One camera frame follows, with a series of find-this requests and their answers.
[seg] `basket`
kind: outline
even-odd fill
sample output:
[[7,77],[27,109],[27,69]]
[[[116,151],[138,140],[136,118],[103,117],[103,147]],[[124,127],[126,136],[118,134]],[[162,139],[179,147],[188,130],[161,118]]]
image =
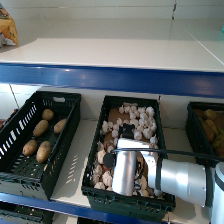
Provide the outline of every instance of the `basket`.
[[[48,200],[54,190],[61,167],[80,121],[80,94],[36,92],[23,107],[4,124],[0,131],[0,192]],[[33,130],[42,120],[44,109],[54,112],[48,130],[35,138],[37,147],[51,143],[51,153],[44,163],[36,161],[36,153],[26,157],[23,146],[33,138]],[[60,132],[54,125],[66,118]]]
[[51,224],[54,212],[0,202],[0,217],[17,224]]
[[100,117],[98,120],[91,151],[88,156],[88,163],[85,168],[82,181],[82,194],[88,197],[91,208],[107,213],[130,216],[133,218],[161,222],[168,211],[173,211],[175,207],[175,197],[170,194],[164,195],[164,200],[140,196],[123,196],[112,191],[95,189],[90,186],[90,175],[93,171],[93,163],[97,152],[97,142],[100,139],[100,129],[103,121],[107,120],[110,109],[120,107],[124,102],[137,103],[139,107],[152,106],[155,110],[155,120],[157,123],[156,135],[159,138],[158,146],[165,149],[165,142],[162,132],[159,106],[156,100],[105,96]]
[[112,224],[112,223],[78,217],[77,224]]
[[[205,153],[209,155],[215,155],[213,149],[211,148],[209,142],[205,137],[205,133],[197,119],[197,116],[193,109],[207,110],[212,109],[214,111],[224,111],[224,104],[218,103],[201,103],[201,102],[190,102],[188,104],[188,118],[186,124],[186,133],[192,150],[197,153]],[[205,160],[201,158],[195,158],[196,163],[203,166],[215,167],[217,164],[213,160]]]

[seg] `blue shelf trim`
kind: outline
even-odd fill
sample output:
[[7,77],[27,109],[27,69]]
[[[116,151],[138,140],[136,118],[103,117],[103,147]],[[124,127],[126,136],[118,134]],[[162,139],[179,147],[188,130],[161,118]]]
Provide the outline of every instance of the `blue shelf trim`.
[[0,83],[224,98],[224,72],[0,63]]
[[94,219],[94,220],[110,222],[110,223],[156,224],[154,222],[130,218],[127,216],[121,216],[121,215],[115,215],[115,214],[95,211],[90,208],[79,207],[79,206],[75,206],[75,205],[69,205],[69,204],[53,202],[53,201],[43,201],[43,200],[39,200],[39,199],[28,198],[28,197],[18,196],[18,195],[5,194],[5,193],[0,193],[0,201],[12,203],[12,204],[23,205],[23,206],[34,207],[34,208],[39,208],[39,209],[53,211],[53,212],[57,212],[57,213],[75,215],[78,217]]

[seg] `robotic arm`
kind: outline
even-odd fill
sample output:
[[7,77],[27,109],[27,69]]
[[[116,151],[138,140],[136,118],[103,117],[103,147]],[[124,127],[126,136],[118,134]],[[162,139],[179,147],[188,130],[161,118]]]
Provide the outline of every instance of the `robotic arm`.
[[[131,196],[134,187],[136,151],[122,148],[149,148],[145,142],[120,138],[117,153],[113,191]],[[156,152],[141,151],[148,165],[148,185],[151,188],[173,194],[202,207],[210,208],[211,224],[224,223],[224,163],[214,168],[202,165],[160,159]]]

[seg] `brown potato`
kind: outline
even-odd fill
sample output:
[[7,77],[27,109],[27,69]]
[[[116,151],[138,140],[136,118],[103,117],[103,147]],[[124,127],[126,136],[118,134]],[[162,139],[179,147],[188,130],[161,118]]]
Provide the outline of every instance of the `brown potato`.
[[215,136],[219,135],[219,132],[218,132],[218,130],[217,130],[213,120],[207,119],[205,121],[205,123],[212,129],[212,131],[214,132]]
[[42,142],[37,151],[37,156],[36,156],[37,162],[39,163],[45,162],[48,156],[50,155],[50,152],[51,152],[50,142],[48,141]]
[[205,133],[206,139],[211,143],[214,140],[215,134],[212,129],[203,121],[201,117],[198,117],[201,127]]
[[221,158],[224,158],[224,148],[217,148],[215,154]]
[[66,119],[60,120],[55,126],[54,126],[54,133],[59,134],[64,127],[66,122]]
[[204,118],[206,119],[210,119],[210,120],[215,120],[217,116],[217,113],[214,110],[208,109],[204,112]]
[[35,140],[30,140],[23,147],[23,155],[30,156],[36,151],[36,149],[37,149],[37,142]]
[[33,130],[33,135],[35,137],[40,137],[45,131],[47,131],[48,128],[48,121],[41,120]]
[[53,117],[54,117],[54,112],[50,109],[45,109],[42,113],[43,120],[50,121],[53,119]]

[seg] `white wall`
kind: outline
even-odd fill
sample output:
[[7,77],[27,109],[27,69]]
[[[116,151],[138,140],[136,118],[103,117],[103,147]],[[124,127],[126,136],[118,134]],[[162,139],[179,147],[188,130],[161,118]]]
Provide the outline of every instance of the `white wall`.
[[223,0],[1,0],[15,19],[224,18]]

